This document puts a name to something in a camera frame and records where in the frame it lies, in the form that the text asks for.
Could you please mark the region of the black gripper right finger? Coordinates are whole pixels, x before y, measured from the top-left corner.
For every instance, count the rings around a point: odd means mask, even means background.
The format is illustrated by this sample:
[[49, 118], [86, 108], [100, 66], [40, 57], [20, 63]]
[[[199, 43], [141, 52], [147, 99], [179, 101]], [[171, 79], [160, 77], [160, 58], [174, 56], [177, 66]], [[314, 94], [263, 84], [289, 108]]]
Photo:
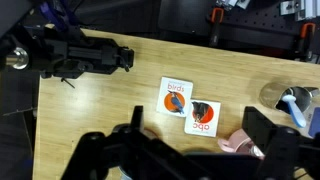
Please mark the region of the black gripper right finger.
[[246, 106], [242, 129], [261, 151], [266, 151], [277, 131], [277, 126], [255, 107]]

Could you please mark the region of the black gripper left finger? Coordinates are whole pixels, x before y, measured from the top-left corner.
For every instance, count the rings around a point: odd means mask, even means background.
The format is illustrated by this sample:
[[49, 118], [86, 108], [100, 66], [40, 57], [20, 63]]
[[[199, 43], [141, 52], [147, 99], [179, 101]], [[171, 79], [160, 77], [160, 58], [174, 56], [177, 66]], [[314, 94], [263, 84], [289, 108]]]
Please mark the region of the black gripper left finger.
[[143, 125], [143, 107], [142, 106], [135, 106], [131, 118], [130, 127], [134, 130], [142, 131], [144, 128]]

